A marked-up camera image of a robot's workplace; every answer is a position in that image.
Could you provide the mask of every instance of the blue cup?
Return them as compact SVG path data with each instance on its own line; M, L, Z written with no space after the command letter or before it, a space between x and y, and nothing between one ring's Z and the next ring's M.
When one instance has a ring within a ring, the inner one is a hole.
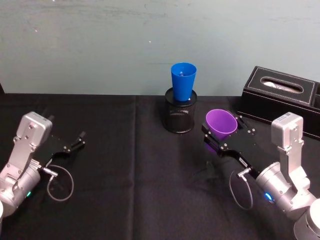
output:
M179 62L171 67L173 97L184 102L189 100L194 86L197 68L188 62Z

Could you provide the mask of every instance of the black leather tissue box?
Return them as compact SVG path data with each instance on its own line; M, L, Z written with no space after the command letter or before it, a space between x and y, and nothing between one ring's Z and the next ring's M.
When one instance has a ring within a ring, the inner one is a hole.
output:
M292 112L303 117L303 134L320 140L320 83L316 81L256 66L237 111L270 124Z

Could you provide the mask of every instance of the black table surface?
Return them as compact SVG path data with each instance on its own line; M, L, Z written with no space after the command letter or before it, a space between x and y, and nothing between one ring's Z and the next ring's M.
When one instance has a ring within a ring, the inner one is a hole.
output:
M252 179L253 209L239 208L229 175L240 170L204 147L202 122L211 109L230 110L238 97L199 97L195 127L185 134L161 122L164 96L5 94L0 96L0 167L8 161L21 117L54 115L52 133L86 146L69 167L75 188L64 203L47 196L44 177L19 209L3 219L1 239L284 240L293 222L262 197ZM278 161L270 126L248 119L256 141ZM320 197L320 142L305 137L302 166ZM218 177L194 173L213 160Z

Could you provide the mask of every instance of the gray wall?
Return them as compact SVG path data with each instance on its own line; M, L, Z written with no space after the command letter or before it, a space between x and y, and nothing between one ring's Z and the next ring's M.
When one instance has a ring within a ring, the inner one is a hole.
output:
M2 0L6 92L162 95L197 66L199 95L240 95L255 65L317 81L318 0Z

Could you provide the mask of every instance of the cable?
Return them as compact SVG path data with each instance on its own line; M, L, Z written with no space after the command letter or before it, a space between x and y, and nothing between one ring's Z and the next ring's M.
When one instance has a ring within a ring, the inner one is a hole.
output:
M230 188L230 192L231 192L231 194L232 194L232 197L233 197L235 203L236 203L240 208L242 208L243 210L248 211L248 210L252 209L252 207L254 206L254 199L253 199L253 197L252 197L251 188L250 188L250 186L249 186L248 181L242 179L242 180L245 182L245 184L246 184L246 186L247 186L247 188L248 188L248 190L249 190L249 194L250 194L250 207L249 207L249 208L246 208L246 207L243 207L243 206L238 202L238 200L237 200L237 198L236 198L236 196L235 196L235 194L234 194L234 191L232 190L232 187L231 187L231 177L232 177L232 175L234 174L234 172L235 172L235 171L233 171L233 172L230 174L230 177L229 177L229 188Z
M50 178L50 180L49 180L49 182L48 182L48 185L46 186L46 191L47 191L48 195L50 196L50 198L52 198L53 200L55 200L55 201L57 201L57 202L64 202L64 201L68 200L68 199L72 196L72 194L74 193L74 189L75 189L74 179L73 179L71 173L68 172L68 170L65 169L64 167L58 166L58 165L50 165L50 167L55 167L55 168L61 169L61 170L65 171L65 172L69 175L69 177L70 177L70 180L71 180L71 192L70 192L69 196L67 196L67 197L65 197L65 198L61 198L61 199L55 198L55 197L52 196L52 194L50 193L49 187L50 187L50 184L51 184L51 182L52 182L52 180L53 180L53 177Z

